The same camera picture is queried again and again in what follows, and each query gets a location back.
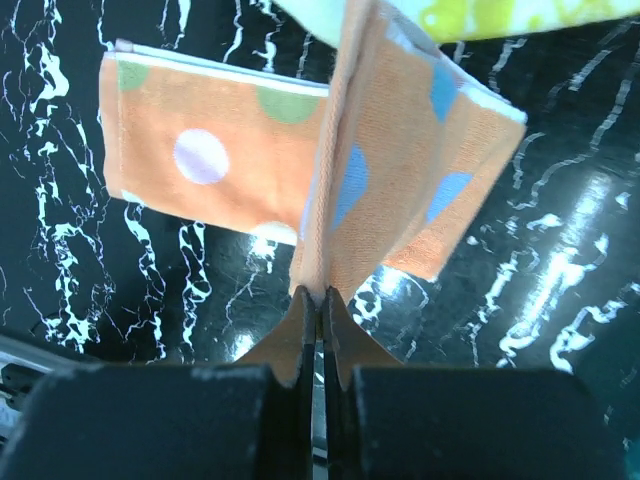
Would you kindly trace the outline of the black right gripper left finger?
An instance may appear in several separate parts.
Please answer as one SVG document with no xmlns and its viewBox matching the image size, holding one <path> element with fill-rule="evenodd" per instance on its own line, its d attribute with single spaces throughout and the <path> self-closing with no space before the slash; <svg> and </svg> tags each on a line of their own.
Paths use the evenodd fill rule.
<svg viewBox="0 0 640 480">
<path fill-rule="evenodd" d="M 40 378 L 1 452 L 5 479 L 308 479 L 316 311 L 226 365 L 84 364 Z"/>
</svg>

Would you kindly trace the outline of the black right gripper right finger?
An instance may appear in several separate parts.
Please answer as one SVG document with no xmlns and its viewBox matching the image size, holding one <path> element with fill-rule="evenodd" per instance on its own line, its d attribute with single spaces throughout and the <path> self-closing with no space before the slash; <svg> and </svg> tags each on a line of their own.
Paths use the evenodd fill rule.
<svg viewBox="0 0 640 480">
<path fill-rule="evenodd" d="M 586 385 L 554 369 L 405 366 L 323 303 L 332 479 L 623 479 Z"/>
</svg>

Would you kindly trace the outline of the orange polka dot towel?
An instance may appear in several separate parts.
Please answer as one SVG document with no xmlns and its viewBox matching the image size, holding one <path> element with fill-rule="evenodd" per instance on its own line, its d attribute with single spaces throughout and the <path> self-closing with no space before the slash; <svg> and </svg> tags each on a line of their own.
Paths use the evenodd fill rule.
<svg viewBox="0 0 640 480">
<path fill-rule="evenodd" d="M 291 244 L 293 286 L 346 298 L 436 278 L 527 121 L 385 1 L 345 5 L 329 84 L 118 41 L 99 110 L 111 196 Z"/>
</svg>

